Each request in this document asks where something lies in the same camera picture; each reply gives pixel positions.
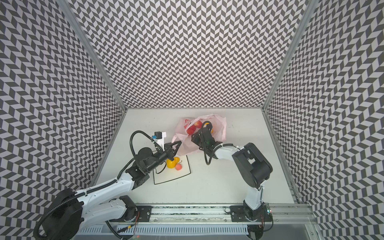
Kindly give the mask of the yellow fake pear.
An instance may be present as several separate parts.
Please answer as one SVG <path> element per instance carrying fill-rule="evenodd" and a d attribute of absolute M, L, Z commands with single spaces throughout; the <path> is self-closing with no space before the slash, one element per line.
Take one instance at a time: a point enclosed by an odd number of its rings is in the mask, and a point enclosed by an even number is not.
<path fill-rule="evenodd" d="M 179 157 L 174 157 L 173 160 L 170 160 L 170 159 L 167 159 L 166 160 L 166 165 L 167 165 L 167 168 L 169 169 L 173 169 L 176 167 L 176 165 L 180 162 L 180 158 Z"/>

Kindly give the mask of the small pink fake peach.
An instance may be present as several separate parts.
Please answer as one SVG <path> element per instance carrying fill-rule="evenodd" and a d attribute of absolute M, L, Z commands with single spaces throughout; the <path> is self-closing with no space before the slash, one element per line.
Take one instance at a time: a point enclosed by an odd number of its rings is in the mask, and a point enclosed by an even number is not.
<path fill-rule="evenodd" d="M 180 171 L 182 169 L 182 165 L 181 164 L 176 164 L 175 169 L 177 171 Z"/>

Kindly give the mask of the pink plastic bag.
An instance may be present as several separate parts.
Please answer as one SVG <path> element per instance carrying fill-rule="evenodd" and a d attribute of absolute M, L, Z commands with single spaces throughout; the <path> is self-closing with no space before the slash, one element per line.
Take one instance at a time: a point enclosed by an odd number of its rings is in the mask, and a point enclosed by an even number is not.
<path fill-rule="evenodd" d="M 179 156 L 185 156 L 206 148 L 211 151 L 214 146 L 226 140 L 227 119 L 217 114 L 182 118 L 175 128 L 172 142 L 181 142 Z"/>

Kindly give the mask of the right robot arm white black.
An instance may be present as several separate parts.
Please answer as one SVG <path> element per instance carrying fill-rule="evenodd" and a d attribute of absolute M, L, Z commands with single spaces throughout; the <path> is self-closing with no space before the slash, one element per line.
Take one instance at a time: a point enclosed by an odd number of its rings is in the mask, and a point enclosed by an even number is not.
<path fill-rule="evenodd" d="M 245 220 L 250 222 L 267 220 L 268 210 L 263 201 L 265 183 L 273 172 L 273 167 L 253 143 L 242 147 L 218 142 L 211 134 L 212 124 L 206 125 L 192 134 L 191 141 L 204 152 L 206 165 L 212 159 L 233 160 L 243 180 L 250 187 L 243 201 Z"/>

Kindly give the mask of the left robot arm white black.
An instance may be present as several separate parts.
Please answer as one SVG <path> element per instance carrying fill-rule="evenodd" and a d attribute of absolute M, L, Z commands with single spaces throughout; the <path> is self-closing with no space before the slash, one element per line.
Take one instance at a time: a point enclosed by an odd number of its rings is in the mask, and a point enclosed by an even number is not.
<path fill-rule="evenodd" d="M 128 192 L 143 185 L 159 165 L 173 159 L 181 145 L 181 141 L 166 143 L 157 153 L 142 148 L 134 163 L 124 167 L 112 180 L 79 191 L 61 191 L 36 223 L 34 238 L 70 240 L 82 229 L 130 215 L 136 205 Z"/>

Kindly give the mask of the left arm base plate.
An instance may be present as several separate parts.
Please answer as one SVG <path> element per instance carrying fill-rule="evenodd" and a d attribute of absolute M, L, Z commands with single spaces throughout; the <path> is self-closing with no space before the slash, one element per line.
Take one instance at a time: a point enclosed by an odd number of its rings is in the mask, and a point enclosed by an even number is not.
<path fill-rule="evenodd" d="M 149 222 L 152 214 L 152 206 L 136 206 L 135 208 L 130 207 L 119 219 L 110 220 L 112 223 L 117 222 Z"/>

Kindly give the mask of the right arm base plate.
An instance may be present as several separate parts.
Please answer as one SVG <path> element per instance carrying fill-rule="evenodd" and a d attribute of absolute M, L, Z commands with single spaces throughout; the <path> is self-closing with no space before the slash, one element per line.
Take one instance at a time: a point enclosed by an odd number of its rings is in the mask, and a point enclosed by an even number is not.
<path fill-rule="evenodd" d="M 258 209 L 252 210 L 248 206 L 233 205 L 230 206 L 230 217 L 232 222 L 267 222 L 273 221 L 272 215 L 268 212 L 265 205 L 261 205 Z"/>

